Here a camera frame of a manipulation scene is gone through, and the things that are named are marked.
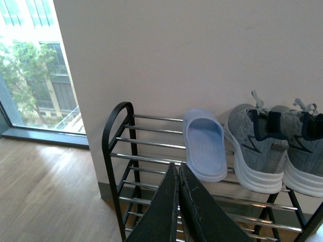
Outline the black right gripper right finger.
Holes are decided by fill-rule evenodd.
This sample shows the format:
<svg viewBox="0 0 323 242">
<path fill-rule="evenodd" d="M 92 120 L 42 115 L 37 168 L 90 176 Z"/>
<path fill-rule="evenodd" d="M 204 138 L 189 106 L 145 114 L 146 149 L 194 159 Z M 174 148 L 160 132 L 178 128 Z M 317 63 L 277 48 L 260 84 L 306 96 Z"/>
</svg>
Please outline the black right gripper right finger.
<svg viewBox="0 0 323 242">
<path fill-rule="evenodd" d="M 186 164 L 179 168 L 179 205 L 186 241 L 252 241 Z"/>
</svg>

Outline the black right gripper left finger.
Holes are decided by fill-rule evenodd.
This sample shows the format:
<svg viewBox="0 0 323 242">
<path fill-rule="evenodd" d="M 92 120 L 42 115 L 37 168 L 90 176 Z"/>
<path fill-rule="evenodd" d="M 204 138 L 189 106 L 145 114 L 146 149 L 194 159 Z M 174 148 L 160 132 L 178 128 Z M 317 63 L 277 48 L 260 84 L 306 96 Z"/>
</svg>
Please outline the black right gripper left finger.
<svg viewBox="0 0 323 242">
<path fill-rule="evenodd" d="M 174 163 L 154 194 L 147 211 L 126 241 L 176 241 L 179 177 Z"/>
</svg>

